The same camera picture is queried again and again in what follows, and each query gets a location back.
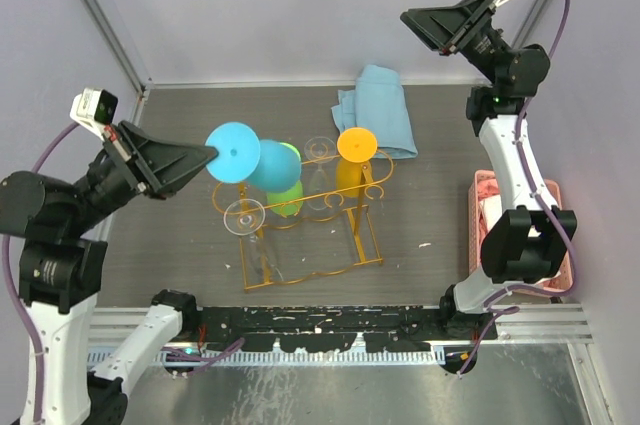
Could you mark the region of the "blue plastic wine glass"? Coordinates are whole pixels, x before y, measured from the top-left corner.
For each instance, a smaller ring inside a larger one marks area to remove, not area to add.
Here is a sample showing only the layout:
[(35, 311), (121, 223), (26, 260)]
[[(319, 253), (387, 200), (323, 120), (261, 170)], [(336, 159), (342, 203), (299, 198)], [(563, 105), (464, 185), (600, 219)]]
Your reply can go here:
[(219, 182), (247, 181), (259, 190), (282, 193), (300, 179), (302, 165), (298, 154), (281, 142), (260, 139), (244, 123), (227, 122), (218, 126), (209, 134), (205, 145), (217, 151), (206, 169)]

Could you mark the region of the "clear flute glass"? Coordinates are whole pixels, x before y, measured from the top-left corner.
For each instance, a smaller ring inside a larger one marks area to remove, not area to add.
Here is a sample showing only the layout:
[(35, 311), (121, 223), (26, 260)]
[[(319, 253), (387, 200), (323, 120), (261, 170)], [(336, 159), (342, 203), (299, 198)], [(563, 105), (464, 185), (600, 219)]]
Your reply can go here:
[(314, 211), (324, 210), (328, 207), (324, 194), (330, 190), (330, 181), (323, 166), (333, 160), (336, 153), (335, 143), (328, 137), (317, 136), (306, 142), (304, 151), (307, 160), (315, 166), (308, 182), (307, 192), (309, 195), (316, 195), (316, 198), (309, 199), (307, 204)]
[(264, 239), (266, 212), (254, 199), (240, 198), (229, 205), (223, 215), (226, 229), (240, 241), (244, 289), (250, 291), (274, 283), (275, 261)]

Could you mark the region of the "green plastic wine glass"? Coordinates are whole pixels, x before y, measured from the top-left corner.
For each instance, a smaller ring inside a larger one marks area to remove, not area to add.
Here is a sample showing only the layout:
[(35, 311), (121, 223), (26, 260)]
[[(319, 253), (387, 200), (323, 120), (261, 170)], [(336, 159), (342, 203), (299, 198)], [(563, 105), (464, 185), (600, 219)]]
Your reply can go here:
[(267, 192), (267, 204), (270, 211), (284, 218), (296, 216), (302, 208), (303, 186), (298, 180), (291, 188), (285, 192)]

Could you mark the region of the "orange plastic wine glass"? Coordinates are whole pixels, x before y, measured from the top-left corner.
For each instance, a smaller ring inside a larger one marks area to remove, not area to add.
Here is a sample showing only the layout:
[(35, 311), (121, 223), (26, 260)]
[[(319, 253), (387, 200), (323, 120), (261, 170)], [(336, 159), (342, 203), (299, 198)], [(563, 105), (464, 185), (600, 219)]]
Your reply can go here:
[(375, 135), (368, 129), (352, 127), (342, 132), (337, 141), (340, 160), (336, 166), (336, 189), (348, 198), (356, 198), (361, 184), (362, 165), (376, 154)]

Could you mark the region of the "clear flute glass back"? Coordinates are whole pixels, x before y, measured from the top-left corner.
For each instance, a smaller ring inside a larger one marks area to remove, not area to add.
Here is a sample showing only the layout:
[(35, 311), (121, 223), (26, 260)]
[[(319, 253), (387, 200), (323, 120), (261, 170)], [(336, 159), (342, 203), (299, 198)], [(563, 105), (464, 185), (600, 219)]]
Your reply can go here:
[(333, 160), (336, 153), (335, 143), (328, 137), (317, 136), (306, 142), (304, 151), (307, 160), (315, 166), (308, 182), (307, 192), (309, 195), (316, 195), (316, 198), (309, 199), (307, 204), (314, 211), (324, 210), (328, 207), (324, 194), (330, 190), (330, 181), (323, 166)]

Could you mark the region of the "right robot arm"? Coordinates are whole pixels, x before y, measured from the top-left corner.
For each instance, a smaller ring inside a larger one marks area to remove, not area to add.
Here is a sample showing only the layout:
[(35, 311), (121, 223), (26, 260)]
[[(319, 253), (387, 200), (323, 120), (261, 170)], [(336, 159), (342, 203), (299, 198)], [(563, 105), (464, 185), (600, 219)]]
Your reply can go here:
[(441, 297), (438, 324), (459, 339), (506, 294), (536, 291), (554, 277), (577, 229), (574, 212), (550, 194), (531, 149), (525, 123), (530, 99), (551, 60), (532, 44), (514, 48), (492, 25), (496, 0), (462, 0), (453, 6), (412, 8), (401, 21), (430, 50), (462, 55), (488, 81), (472, 87), (466, 117), (485, 149), (500, 192), (502, 214), (481, 244), (480, 264)]

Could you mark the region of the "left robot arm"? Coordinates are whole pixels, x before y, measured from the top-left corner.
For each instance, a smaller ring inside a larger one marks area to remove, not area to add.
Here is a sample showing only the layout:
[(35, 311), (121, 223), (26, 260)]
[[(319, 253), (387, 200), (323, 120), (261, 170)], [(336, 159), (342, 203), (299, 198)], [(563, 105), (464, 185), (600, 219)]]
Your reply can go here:
[(200, 329), (194, 296), (164, 289), (115, 353), (87, 364), (89, 331), (108, 245), (88, 232), (138, 196), (164, 200), (217, 157), (204, 145), (155, 139), (130, 122), (109, 125), (73, 183), (18, 171), (1, 183), (1, 232), (23, 240), (12, 284), (30, 339), (24, 424), (119, 424), (147, 366), (172, 339)]

